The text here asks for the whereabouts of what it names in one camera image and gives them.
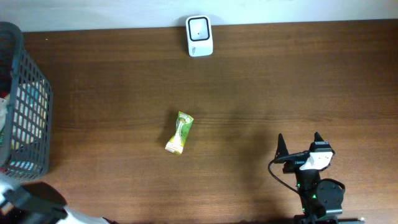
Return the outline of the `green yellow snack packet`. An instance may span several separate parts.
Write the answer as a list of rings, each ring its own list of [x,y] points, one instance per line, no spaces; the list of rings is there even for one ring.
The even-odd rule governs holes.
[[[178,112],[175,134],[167,142],[165,150],[178,155],[182,154],[193,121],[194,118],[189,114]]]

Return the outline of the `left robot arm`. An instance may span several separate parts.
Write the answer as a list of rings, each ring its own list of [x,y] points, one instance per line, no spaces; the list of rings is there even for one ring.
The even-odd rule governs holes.
[[[44,182],[20,183],[1,174],[1,223],[111,224],[70,209],[65,198]]]

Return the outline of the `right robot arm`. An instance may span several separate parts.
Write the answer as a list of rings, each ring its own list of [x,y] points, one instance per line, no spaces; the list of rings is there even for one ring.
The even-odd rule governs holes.
[[[271,164],[283,164],[284,174],[294,174],[296,187],[291,187],[273,175],[276,181],[295,192],[302,204],[301,215],[294,223],[338,223],[343,213],[341,204],[345,185],[333,179],[322,179],[320,172],[331,165],[335,151],[318,132],[307,151],[289,154],[283,135],[278,135],[277,150]]]

